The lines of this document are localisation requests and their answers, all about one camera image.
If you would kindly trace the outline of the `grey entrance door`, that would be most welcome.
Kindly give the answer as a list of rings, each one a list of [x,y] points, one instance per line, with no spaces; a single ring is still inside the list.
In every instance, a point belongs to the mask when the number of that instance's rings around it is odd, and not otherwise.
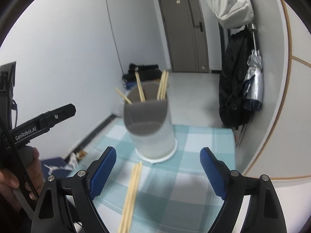
[[[209,73],[208,46],[199,0],[158,0],[171,69]]]

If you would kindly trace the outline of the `teal plaid tablecloth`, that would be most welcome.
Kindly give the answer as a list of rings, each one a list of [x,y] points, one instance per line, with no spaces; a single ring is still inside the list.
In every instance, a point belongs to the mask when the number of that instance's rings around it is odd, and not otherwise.
[[[233,132],[224,128],[176,125],[176,153],[166,162],[143,163],[133,213],[132,232],[207,232],[222,206],[200,164],[204,147],[230,169],[235,167]],[[116,164],[94,205],[110,232],[117,232],[133,166],[140,162],[121,120],[114,122],[86,149],[78,164],[86,169],[108,146]]]

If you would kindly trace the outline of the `wooden chopstick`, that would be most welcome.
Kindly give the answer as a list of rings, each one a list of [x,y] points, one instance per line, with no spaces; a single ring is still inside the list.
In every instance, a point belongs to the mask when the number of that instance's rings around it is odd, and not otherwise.
[[[137,71],[135,72],[135,77],[136,77],[136,83],[137,83],[137,86],[138,86],[140,100],[141,100],[141,102],[145,102],[145,96],[144,96],[142,84],[141,84],[141,81],[140,81],[140,76],[139,76],[139,73]]]
[[[132,105],[131,100],[128,99],[127,96],[124,95],[118,88],[115,88],[115,91],[118,93],[118,95],[129,105]]]
[[[161,99],[162,100],[164,100],[166,98],[168,77],[169,77],[169,71],[166,70],[166,74],[165,74],[165,78],[164,78],[164,82],[163,82],[162,94],[161,94]]]
[[[157,100],[161,99],[162,88],[163,88],[164,81],[166,79],[166,73],[167,73],[166,70],[162,71],[161,78],[160,78],[160,84],[159,84],[159,88],[158,88],[158,92],[157,92],[157,96],[156,96]]]
[[[127,195],[123,206],[122,218],[118,230],[118,232],[120,233],[130,232],[131,229],[132,217],[141,178],[142,166],[143,166],[142,162],[139,162],[135,164],[132,169],[129,187],[127,190]]]

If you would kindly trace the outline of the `navy jordan shoe box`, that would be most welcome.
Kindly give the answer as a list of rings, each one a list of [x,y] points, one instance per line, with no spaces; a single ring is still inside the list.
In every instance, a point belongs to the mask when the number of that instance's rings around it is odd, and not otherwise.
[[[41,166],[44,180],[47,180],[50,175],[54,175],[57,179],[65,178],[73,170],[61,157],[41,160]]]

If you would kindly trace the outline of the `white utensil holder cup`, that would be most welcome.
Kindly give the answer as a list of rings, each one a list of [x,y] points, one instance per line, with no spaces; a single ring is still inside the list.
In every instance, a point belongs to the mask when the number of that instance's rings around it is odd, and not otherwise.
[[[140,100],[137,86],[127,98],[132,102],[123,106],[123,123],[134,144],[137,155],[151,164],[165,162],[177,151],[169,100],[158,100],[159,82],[142,83],[145,102]]]

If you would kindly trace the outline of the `black clothes pile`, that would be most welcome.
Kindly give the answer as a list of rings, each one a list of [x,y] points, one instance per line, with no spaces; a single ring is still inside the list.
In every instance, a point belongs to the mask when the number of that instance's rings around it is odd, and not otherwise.
[[[129,65],[128,73],[122,76],[122,80],[126,83],[135,82],[135,73],[139,74],[140,81],[153,81],[160,79],[162,71],[159,69],[158,65],[136,65],[131,63]]]

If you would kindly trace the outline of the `black hanging jacket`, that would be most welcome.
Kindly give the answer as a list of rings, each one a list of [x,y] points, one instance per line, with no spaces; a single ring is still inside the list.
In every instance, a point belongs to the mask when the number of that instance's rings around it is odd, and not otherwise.
[[[253,40],[247,27],[230,36],[219,79],[219,116],[225,128],[249,122],[252,111],[244,108],[244,78]]]

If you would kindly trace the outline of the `white sling bag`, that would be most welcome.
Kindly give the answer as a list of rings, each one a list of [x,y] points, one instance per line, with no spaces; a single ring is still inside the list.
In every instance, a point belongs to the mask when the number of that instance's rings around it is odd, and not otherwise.
[[[206,2],[223,28],[241,28],[253,21],[251,0],[206,0]]]

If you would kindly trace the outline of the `silver folded umbrella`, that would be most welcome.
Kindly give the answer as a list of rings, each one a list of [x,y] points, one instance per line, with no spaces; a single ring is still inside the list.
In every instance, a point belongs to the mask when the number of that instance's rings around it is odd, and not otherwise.
[[[257,28],[253,23],[250,23],[248,24],[248,29],[252,34],[253,49],[248,57],[248,71],[244,79],[244,109],[260,111],[263,105],[264,95],[263,60],[255,38]]]

